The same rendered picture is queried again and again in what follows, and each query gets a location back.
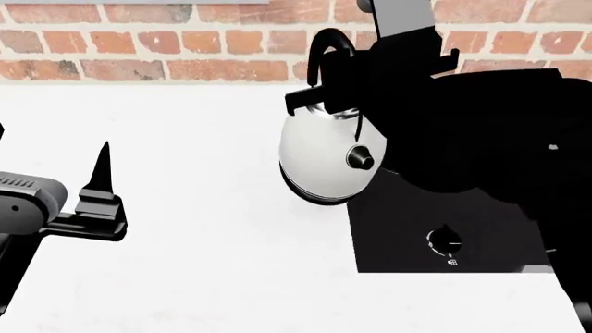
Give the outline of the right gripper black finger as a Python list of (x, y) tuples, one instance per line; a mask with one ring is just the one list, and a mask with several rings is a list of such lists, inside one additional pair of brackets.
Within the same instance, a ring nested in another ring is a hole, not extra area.
[(328, 52), (323, 55), (324, 106), (338, 113), (358, 106), (368, 74), (370, 52)]
[(289, 116), (294, 116), (296, 109), (322, 103), (324, 97), (325, 89), (322, 86), (287, 93), (285, 95), (287, 113)]

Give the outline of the white kettle with black handle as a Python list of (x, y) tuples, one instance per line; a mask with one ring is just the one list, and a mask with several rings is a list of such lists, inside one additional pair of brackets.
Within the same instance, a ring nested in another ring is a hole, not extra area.
[[(308, 57), (308, 88), (323, 87), (323, 55), (356, 52), (342, 31), (318, 32)], [(330, 114), (324, 102), (301, 107), (287, 116), (279, 144), (280, 174), (306, 202), (345, 204), (369, 185), (378, 171), (387, 140), (358, 107)]]

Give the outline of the black stove cooktop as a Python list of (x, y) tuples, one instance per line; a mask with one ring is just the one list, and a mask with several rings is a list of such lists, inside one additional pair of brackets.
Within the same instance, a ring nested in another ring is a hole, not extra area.
[[(361, 273), (552, 271), (537, 224), (516, 205), (479, 190), (432, 193), (381, 170), (347, 209)], [(427, 246), (427, 233), (443, 224), (462, 238), (462, 248), (453, 257)]]

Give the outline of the black stove knob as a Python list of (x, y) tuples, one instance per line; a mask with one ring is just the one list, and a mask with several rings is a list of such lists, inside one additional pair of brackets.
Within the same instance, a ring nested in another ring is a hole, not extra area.
[(428, 232), (426, 240), (432, 252), (443, 257), (453, 257), (463, 246), (461, 236), (448, 224)]

